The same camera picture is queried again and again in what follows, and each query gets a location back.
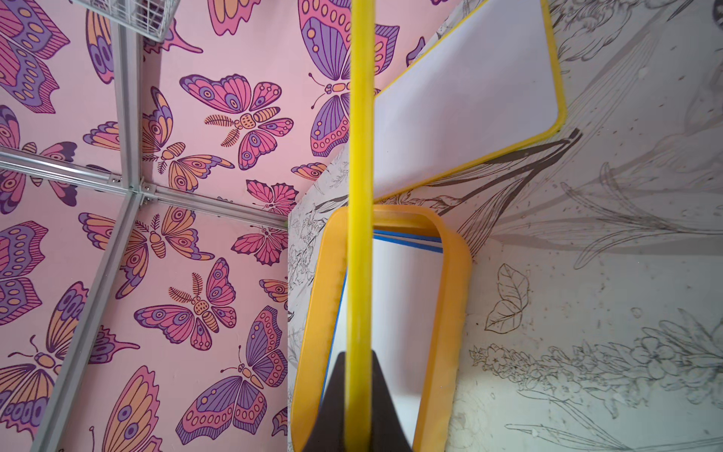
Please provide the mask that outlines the yellow-framed whiteboard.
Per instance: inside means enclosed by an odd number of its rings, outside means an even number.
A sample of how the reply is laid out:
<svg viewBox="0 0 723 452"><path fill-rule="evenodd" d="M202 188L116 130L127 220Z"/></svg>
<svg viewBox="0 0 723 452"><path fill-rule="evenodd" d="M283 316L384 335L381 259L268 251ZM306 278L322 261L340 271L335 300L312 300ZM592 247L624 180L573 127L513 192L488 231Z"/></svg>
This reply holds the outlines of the yellow-framed whiteboard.
<svg viewBox="0 0 723 452"><path fill-rule="evenodd" d="M344 444L367 451L372 436L372 264L374 176L374 1L351 8L348 195L348 313Z"/></svg>
<svg viewBox="0 0 723 452"><path fill-rule="evenodd" d="M484 1L376 99L374 195L547 139L567 116L545 1Z"/></svg>

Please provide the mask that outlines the aluminium cage frame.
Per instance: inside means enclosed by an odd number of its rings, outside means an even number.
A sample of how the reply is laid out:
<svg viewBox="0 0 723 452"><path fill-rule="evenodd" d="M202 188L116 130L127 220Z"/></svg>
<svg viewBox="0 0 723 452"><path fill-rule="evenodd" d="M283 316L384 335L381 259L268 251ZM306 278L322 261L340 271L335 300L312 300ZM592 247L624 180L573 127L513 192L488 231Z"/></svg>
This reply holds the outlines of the aluminium cage frame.
<svg viewBox="0 0 723 452"><path fill-rule="evenodd" d="M89 214L112 231L124 198L80 188L76 206L67 207L46 191L23 199L19 208L1 220L5 230L33 222L45 229L40 249L43 261L30 273L41 306L1 329L1 363L37 375L43 391L50 391L61 366L46 346L58 307L93 307L90 291L104 252L88 238L79 218ZM287 386L272 387L254 373L243 375L248 335L259 315L273 314L286 324L284 307L273 301L261 282L284 281L287 253L283 247L252 248L267 228L232 218L194 211L188 229L207 261L192 260L175 250L164 258L149 255L147 272L131 294L109 294L95 338L99 354L85 370L71 408L61 451L284 451L287 448L285 408ZM211 334L212 346L200 351L189 341L171 343L163 331L141 325L138 310L168 304L169 289L190 291L192 278L207 278L216 264L229 267L233 286L231 307L235 326ZM265 414L249 431L239 429L229 414L214 415L218 436L190 438L189 424L201 425L201 416L188 417L189 406L208 387L238 387L265 398Z"/></svg>

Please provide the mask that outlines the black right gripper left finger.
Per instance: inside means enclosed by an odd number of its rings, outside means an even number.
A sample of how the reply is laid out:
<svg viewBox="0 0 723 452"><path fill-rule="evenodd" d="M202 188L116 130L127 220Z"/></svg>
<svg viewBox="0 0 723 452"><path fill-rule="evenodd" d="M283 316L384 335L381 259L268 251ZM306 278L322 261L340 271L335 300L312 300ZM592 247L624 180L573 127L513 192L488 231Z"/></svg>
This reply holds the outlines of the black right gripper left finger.
<svg viewBox="0 0 723 452"><path fill-rule="evenodd" d="M322 397L316 423L305 444L304 452L345 451L345 376L346 354L337 356L329 385Z"/></svg>

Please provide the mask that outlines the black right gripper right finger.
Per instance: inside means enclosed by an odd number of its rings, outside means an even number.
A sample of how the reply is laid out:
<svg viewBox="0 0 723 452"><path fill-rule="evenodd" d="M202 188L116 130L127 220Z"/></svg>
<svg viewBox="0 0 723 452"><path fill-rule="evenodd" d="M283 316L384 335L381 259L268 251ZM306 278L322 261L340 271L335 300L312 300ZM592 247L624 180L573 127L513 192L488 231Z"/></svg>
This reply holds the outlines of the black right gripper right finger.
<svg viewBox="0 0 723 452"><path fill-rule="evenodd" d="M372 451L412 452L376 352L372 351Z"/></svg>

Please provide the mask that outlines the yellow storage tray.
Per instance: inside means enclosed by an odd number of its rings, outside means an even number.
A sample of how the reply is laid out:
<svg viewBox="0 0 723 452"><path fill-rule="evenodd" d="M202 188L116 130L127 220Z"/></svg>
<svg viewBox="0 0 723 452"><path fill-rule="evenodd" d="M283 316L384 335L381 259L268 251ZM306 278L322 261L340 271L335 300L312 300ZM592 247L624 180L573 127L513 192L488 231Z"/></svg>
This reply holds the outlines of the yellow storage tray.
<svg viewBox="0 0 723 452"><path fill-rule="evenodd" d="M442 241L442 279L429 362L412 451L441 451L452 414L472 257L462 237L432 210L378 205L375 232L385 231ZM337 210L322 233L292 398L292 446L303 451L337 356L346 353L348 209Z"/></svg>

